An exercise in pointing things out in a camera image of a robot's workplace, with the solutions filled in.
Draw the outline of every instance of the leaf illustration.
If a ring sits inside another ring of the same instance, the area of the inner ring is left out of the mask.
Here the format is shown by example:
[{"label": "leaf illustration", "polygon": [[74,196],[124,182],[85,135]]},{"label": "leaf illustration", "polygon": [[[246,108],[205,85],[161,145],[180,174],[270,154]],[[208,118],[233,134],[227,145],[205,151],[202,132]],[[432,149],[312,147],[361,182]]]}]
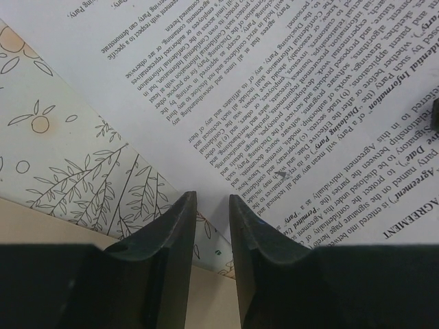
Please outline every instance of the leaf illustration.
[{"label": "leaf illustration", "polygon": [[164,195],[163,193],[161,193],[161,192],[158,192],[158,195],[160,195],[160,197],[163,199],[163,200],[165,200],[166,202],[168,202],[169,200],[168,200],[168,198],[167,198],[167,196],[166,195]]},{"label": "leaf illustration", "polygon": [[49,169],[52,170],[54,173],[61,173],[61,174],[66,175],[66,176],[69,175],[64,170],[61,170],[61,169],[58,169],[58,168],[49,167]]},{"label": "leaf illustration", "polygon": [[143,168],[142,170],[140,170],[140,171],[137,173],[136,177],[137,177],[137,176],[140,176],[142,173],[144,173],[145,171],[147,171],[149,168],[150,168],[150,167],[146,167],[146,168]]},{"label": "leaf illustration", "polygon": [[30,118],[30,117],[33,117],[33,116],[34,116],[33,114],[25,114],[25,115],[21,115],[21,116],[19,116],[19,117],[17,117],[17,118],[14,118],[13,120],[11,120],[11,122],[8,123],[8,126],[10,126],[10,125],[14,125],[15,123],[18,123],[18,122],[24,121],[24,120],[26,120],[26,119],[28,119],[28,118]]},{"label": "leaf illustration", "polygon": [[105,214],[102,214],[102,219],[104,220],[105,225],[107,225],[107,217],[105,216]]},{"label": "leaf illustration", "polygon": [[66,119],[66,122],[74,122],[78,118],[77,115],[71,115]]},{"label": "leaf illustration", "polygon": [[151,219],[153,216],[154,216],[154,213],[151,213],[143,221],[147,221],[148,219]]},{"label": "leaf illustration", "polygon": [[36,101],[34,105],[34,114],[37,115],[39,110],[40,110],[40,100]]},{"label": "leaf illustration", "polygon": [[61,192],[64,192],[66,186],[67,186],[67,181],[65,180],[65,181],[62,182],[62,184],[61,184]]},{"label": "leaf illustration", "polygon": [[91,211],[93,212],[94,215],[96,215],[97,208],[96,208],[96,206],[93,203],[91,204]]},{"label": "leaf illustration", "polygon": [[45,178],[41,178],[41,177],[34,177],[34,178],[35,178],[36,180],[38,180],[39,182],[54,185],[50,180],[46,180]]},{"label": "leaf illustration", "polygon": [[100,164],[99,166],[96,167],[95,173],[93,174],[93,180],[95,180],[95,178],[99,175],[99,173],[101,172],[101,169],[102,169],[102,164]]},{"label": "leaf illustration", "polygon": [[148,203],[154,207],[154,200],[153,200],[153,198],[151,198],[151,195],[149,193],[145,193],[145,197],[146,197],[146,200],[148,201]]},{"label": "leaf illustration", "polygon": [[78,166],[77,164],[75,164],[75,163],[73,163],[73,162],[71,162],[70,160],[67,160],[67,159],[64,159],[64,160],[66,160],[66,162],[67,162],[69,165],[71,165],[72,167],[75,167],[77,170],[82,171],[81,167]]},{"label": "leaf illustration", "polygon": [[39,208],[46,208],[46,209],[52,209],[54,206],[51,206],[49,204],[41,204],[40,206],[38,206]]},{"label": "leaf illustration", "polygon": [[147,184],[146,187],[148,188],[148,191],[151,193],[152,199],[155,199],[154,190],[152,189],[152,187],[149,184]]},{"label": "leaf illustration", "polygon": [[43,115],[49,114],[55,107],[56,105],[49,106],[43,111]]},{"label": "leaf illustration", "polygon": [[52,70],[45,63],[35,60],[34,64],[36,65],[36,67],[38,67],[44,73],[50,75],[51,77],[54,76],[54,74],[52,73]]},{"label": "leaf illustration", "polygon": [[116,197],[115,190],[113,190],[111,186],[107,186],[107,189],[110,191],[112,197]]},{"label": "leaf illustration", "polygon": [[82,187],[84,187],[84,191],[85,191],[85,193],[87,193],[87,191],[88,191],[88,185],[87,185],[87,183],[86,183],[85,180],[82,180]]},{"label": "leaf illustration", "polygon": [[88,222],[91,223],[91,216],[88,214],[88,212],[85,212],[85,215],[86,215],[86,217],[88,219]]},{"label": "leaf illustration", "polygon": [[137,204],[137,203],[139,203],[141,200],[134,200],[134,201],[131,201],[131,202],[129,202],[129,203],[127,203],[126,205],[127,206],[131,206],[131,205],[133,205],[133,204]]},{"label": "leaf illustration", "polygon": [[69,192],[69,202],[71,202],[71,200],[73,200],[73,196],[74,196],[73,189],[71,189],[70,192]]},{"label": "leaf illustration", "polygon": [[128,192],[134,192],[134,191],[140,190],[141,188],[143,188],[142,185],[140,185],[140,186],[135,186],[135,187],[131,188]]},{"label": "leaf illustration", "polygon": [[75,194],[76,194],[79,198],[81,198],[81,192],[80,192],[79,188],[76,187],[76,186],[74,186],[74,187],[73,187],[73,190],[75,191]]},{"label": "leaf illustration", "polygon": [[206,231],[207,238],[210,240],[212,238],[211,226],[208,221],[204,222],[204,231]]},{"label": "leaf illustration", "polygon": [[147,214],[150,213],[150,210],[148,209],[148,207],[146,206],[146,204],[142,205],[142,210],[145,211]]},{"label": "leaf illustration", "polygon": [[171,208],[172,205],[171,204],[166,204],[163,207],[161,207],[161,210],[168,210],[169,208]]},{"label": "leaf illustration", "polygon": [[97,151],[95,153],[93,153],[96,156],[105,156],[106,154],[111,154],[112,151],[108,150],[108,149],[104,149],[102,151]]},{"label": "leaf illustration", "polygon": [[40,191],[37,191],[37,190],[34,190],[34,189],[29,189],[29,190],[26,190],[26,191],[30,192],[30,193],[35,193],[35,194],[43,195]]},{"label": "leaf illustration", "polygon": [[10,72],[14,67],[17,66],[17,64],[20,62],[20,57],[14,57],[11,60],[9,60],[6,64],[3,65],[3,68],[0,71],[0,74],[6,74]]},{"label": "leaf illustration", "polygon": [[62,212],[64,213],[64,215],[67,215],[67,208],[62,202],[60,203],[60,208],[61,208]]},{"label": "leaf illustration", "polygon": [[87,156],[85,157],[85,169],[87,169],[88,165],[90,164],[90,154],[87,154]]},{"label": "leaf illustration", "polygon": [[198,249],[197,245],[193,246],[193,253],[195,254],[195,256],[197,256],[198,259],[201,259],[200,258],[200,250]]}]

